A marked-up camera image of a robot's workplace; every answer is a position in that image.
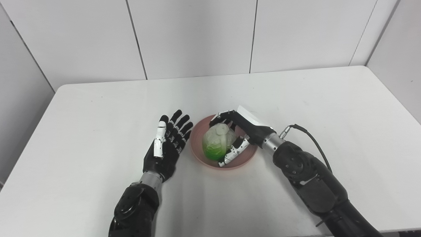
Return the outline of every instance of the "table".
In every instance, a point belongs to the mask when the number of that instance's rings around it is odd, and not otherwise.
[[[366,67],[60,87],[0,193],[0,235],[104,237],[142,175],[162,114],[193,122],[243,105],[278,132],[307,128],[353,205],[381,232],[421,228],[421,125]],[[320,157],[299,131],[287,140]],[[230,171],[189,145],[163,185],[156,237],[328,235],[271,157]]]

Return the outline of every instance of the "robotic arm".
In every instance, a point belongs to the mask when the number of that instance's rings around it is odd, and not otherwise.
[[[273,163],[282,170],[309,211],[322,219],[317,226],[325,223],[336,237],[382,236],[348,200],[346,189],[331,172],[323,151],[304,128],[290,125],[278,136],[273,128],[265,126],[241,106],[237,111],[218,113],[209,125],[221,122],[228,124],[231,121],[231,128],[239,126],[247,135],[237,140],[243,140],[242,143],[236,141],[232,144],[224,160],[219,162],[220,166],[238,156],[242,146],[248,143],[258,145],[273,157]],[[299,129],[311,137],[326,165],[294,143],[284,140],[290,128]]]
[[[161,117],[155,139],[144,159],[143,175],[139,182],[126,188],[117,203],[108,237],[152,235],[152,221],[159,206],[157,190],[173,176],[179,154],[193,127],[192,122],[184,125],[190,119],[188,115],[176,123],[181,115],[181,110],[178,110],[170,120],[166,115]]]

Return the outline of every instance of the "pink bowl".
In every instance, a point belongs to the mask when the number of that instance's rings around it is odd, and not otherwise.
[[[209,122],[214,116],[215,115],[211,115],[200,120],[196,124],[196,126],[193,128],[192,133],[190,135],[190,148],[192,149],[193,154],[200,162],[202,162],[206,166],[216,168],[219,170],[231,170],[231,169],[243,166],[256,153],[257,151],[256,145],[249,145],[233,161],[231,161],[230,163],[226,164],[223,167],[219,167],[218,162],[206,158],[205,153],[203,152],[203,148],[202,148],[202,139],[205,133],[209,130]],[[245,132],[237,126],[235,128],[235,134],[237,136],[244,136]]]

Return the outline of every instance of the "green cabbage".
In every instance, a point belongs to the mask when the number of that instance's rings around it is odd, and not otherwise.
[[[203,152],[208,159],[217,161],[225,156],[235,139],[234,131],[226,124],[216,124],[203,136]]]

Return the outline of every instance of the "black cable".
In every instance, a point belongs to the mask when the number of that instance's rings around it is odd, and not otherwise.
[[[314,137],[313,137],[313,136],[309,133],[309,131],[307,131],[307,129],[305,129],[305,128],[301,127],[301,126],[300,126],[300,125],[298,125],[298,124],[290,125],[289,127],[292,127],[292,128],[298,129],[298,130],[300,130],[300,131],[304,132],[305,134],[307,134],[307,135],[311,138],[311,140],[314,142],[314,144],[316,145],[317,149],[319,150],[320,154],[322,155],[323,160],[325,161],[326,167],[328,168],[328,170],[329,170],[331,173],[333,173],[333,172],[332,172],[332,169],[330,168],[329,161],[328,161],[328,159],[326,158],[325,153],[322,151],[322,148],[319,146],[319,144],[317,143],[316,139],[315,139],[315,138],[314,138]]]

